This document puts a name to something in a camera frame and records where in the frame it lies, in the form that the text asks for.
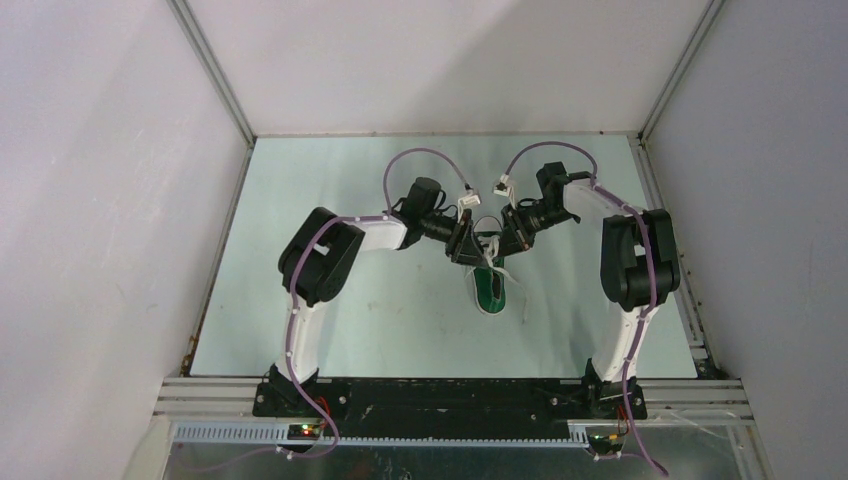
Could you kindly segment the white shoelace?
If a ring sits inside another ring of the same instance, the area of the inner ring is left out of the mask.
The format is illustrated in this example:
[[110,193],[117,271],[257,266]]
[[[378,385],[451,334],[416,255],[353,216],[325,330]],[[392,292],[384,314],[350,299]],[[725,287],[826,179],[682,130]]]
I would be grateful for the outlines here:
[[520,322],[529,318],[530,295],[527,288],[505,267],[505,258],[500,255],[501,235],[495,231],[484,231],[479,236],[483,247],[483,265],[464,268],[464,281],[475,308],[483,315],[497,316],[507,307],[506,283],[517,288],[522,297]]

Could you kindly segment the green canvas sneaker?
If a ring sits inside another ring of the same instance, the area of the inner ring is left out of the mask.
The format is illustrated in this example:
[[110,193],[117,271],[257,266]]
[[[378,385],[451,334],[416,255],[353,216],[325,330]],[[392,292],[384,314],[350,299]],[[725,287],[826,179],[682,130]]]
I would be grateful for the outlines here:
[[506,307],[506,277],[503,273],[504,259],[498,255],[499,235],[496,232],[483,232],[481,244],[485,253],[493,253],[493,267],[474,267],[470,270],[472,278],[472,296],[477,308],[486,315],[498,315]]

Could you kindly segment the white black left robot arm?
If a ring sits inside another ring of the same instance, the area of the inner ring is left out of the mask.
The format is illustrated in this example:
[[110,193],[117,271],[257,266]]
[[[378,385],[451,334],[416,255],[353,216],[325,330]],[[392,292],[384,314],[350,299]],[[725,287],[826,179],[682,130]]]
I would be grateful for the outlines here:
[[317,342],[323,310],[343,289],[357,256],[375,250],[403,250],[423,238],[444,244],[446,257],[464,266],[484,266],[484,247],[475,236],[472,212],[448,215],[440,208],[440,183],[418,177],[396,206],[380,215],[338,216],[315,208],[283,250],[278,270],[290,294],[283,350],[267,381],[278,404],[304,416],[316,403],[308,382],[319,371]]

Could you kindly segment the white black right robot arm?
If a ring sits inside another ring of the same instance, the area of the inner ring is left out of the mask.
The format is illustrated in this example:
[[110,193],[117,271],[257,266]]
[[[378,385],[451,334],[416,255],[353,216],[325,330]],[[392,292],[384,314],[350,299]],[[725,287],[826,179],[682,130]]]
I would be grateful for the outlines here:
[[531,249],[538,233],[566,221],[600,232],[601,288],[609,302],[611,328],[587,364],[581,392],[585,411],[606,418],[622,403],[647,331],[660,307],[680,285],[681,274],[670,214],[641,210],[603,187],[590,172],[569,173],[560,162],[536,174],[542,196],[511,199],[501,210],[500,256]]

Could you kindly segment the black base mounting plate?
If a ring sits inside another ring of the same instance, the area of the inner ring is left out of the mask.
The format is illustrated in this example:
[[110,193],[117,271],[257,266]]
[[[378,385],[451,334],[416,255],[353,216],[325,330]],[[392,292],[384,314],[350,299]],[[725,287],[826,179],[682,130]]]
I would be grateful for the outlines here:
[[398,440],[565,440],[577,420],[647,417],[642,389],[548,379],[313,379],[286,401],[258,385],[252,414],[315,418],[326,411],[341,437]]

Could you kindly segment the aluminium frame rail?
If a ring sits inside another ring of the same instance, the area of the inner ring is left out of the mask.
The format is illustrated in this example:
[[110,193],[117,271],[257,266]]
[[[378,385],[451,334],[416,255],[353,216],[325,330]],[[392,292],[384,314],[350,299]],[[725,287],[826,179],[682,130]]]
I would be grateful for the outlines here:
[[569,379],[320,378],[302,398],[276,393],[260,378],[168,378],[154,406],[171,418],[320,418],[363,422],[382,411],[473,413],[521,411],[569,421],[613,421],[625,408],[638,420],[746,423],[753,419],[738,380],[641,379],[625,397]]

